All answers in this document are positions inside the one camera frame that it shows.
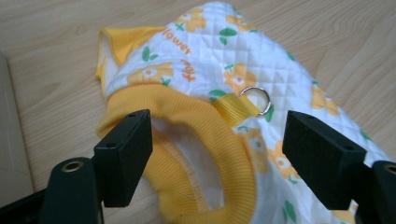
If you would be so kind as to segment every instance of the wooden table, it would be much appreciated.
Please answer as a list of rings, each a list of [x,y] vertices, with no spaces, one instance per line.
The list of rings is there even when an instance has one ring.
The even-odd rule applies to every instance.
[[[163,26],[205,1],[2,0],[0,50],[8,58],[36,190],[50,170],[92,156],[105,112],[94,72],[101,27]],[[230,1],[282,44],[364,131],[396,159],[396,1]],[[108,223],[158,222],[143,180]]]

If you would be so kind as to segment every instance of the white quilted fabric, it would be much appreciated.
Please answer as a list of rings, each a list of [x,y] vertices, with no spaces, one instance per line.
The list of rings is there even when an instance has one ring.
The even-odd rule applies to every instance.
[[[131,74],[151,69],[147,74],[155,76],[155,66],[168,63],[174,74],[161,76],[163,85],[208,102],[213,90],[239,94],[251,84],[269,93],[274,105],[269,114],[247,119],[233,128],[236,133],[243,127],[261,128],[271,159],[271,171],[256,174],[259,198],[252,223],[343,222],[324,208],[288,161],[276,152],[288,110],[315,116],[365,148],[368,165],[389,160],[290,53],[257,31],[231,5],[208,3],[169,23],[132,52],[120,70],[107,72],[106,96],[130,85]],[[239,76],[236,69],[245,73]]]

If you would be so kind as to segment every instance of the yellow flower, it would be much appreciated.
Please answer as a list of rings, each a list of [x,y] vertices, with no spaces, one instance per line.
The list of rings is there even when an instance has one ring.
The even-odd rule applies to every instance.
[[[173,75],[172,63],[161,63],[146,68],[140,69],[137,72],[128,76],[128,83],[163,83],[166,79],[164,77],[171,77]]]
[[[282,153],[283,141],[278,141],[276,143],[276,150],[268,150],[270,160],[276,164],[277,169],[282,173],[282,175],[289,179],[292,175],[294,178],[300,178],[297,171],[291,166],[288,158]]]
[[[186,30],[188,32],[193,32],[197,28],[203,29],[206,27],[206,20],[201,15],[202,12],[203,10],[201,8],[194,8],[193,10],[189,11],[188,13],[182,15],[177,20],[175,20],[175,23],[185,23]]]
[[[254,25],[252,23],[247,22],[247,20],[245,20],[245,18],[243,17],[227,16],[226,20],[231,24],[235,24],[238,27],[238,30],[242,32],[254,29]]]
[[[257,83],[257,78],[253,73],[247,71],[244,64],[238,63],[230,73],[224,72],[226,78],[225,84],[231,86],[237,93],[240,93],[244,88],[254,86]]]
[[[311,106],[314,109],[326,108],[327,112],[331,115],[338,116],[340,112],[338,111],[338,106],[334,100],[326,97],[326,93],[317,84],[312,86],[312,100]]]
[[[261,174],[267,173],[267,150],[260,129],[250,128],[247,133],[239,133],[238,137],[248,150],[253,170]]]

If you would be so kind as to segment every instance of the silver d-ring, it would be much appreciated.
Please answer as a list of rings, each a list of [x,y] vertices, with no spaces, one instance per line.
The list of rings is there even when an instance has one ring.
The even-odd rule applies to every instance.
[[[241,91],[241,93],[239,93],[239,96],[243,95],[246,91],[250,91],[250,90],[253,90],[253,89],[256,89],[256,90],[264,92],[265,97],[267,97],[267,100],[268,100],[267,107],[265,107],[265,109],[262,112],[259,113],[260,116],[265,115],[270,110],[270,107],[271,107],[271,104],[272,104],[271,103],[271,99],[270,99],[270,95],[268,94],[268,92],[265,89],[260,88],[260,87],[246,87],[246,88],[244,88]]]

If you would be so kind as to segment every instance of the garment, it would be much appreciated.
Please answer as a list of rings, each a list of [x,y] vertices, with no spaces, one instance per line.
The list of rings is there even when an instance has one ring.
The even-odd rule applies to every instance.
[[[105,136],[150,109],[154,150],[145,176],[171,223],[347,223],[328,211],[282,153],[288,110],[315,116],[389,157],[329,98],[291,53],[226,3],[195,7],[165,27],[103,29],[97,78]],[[248,87],[268,92],[264,116]]]

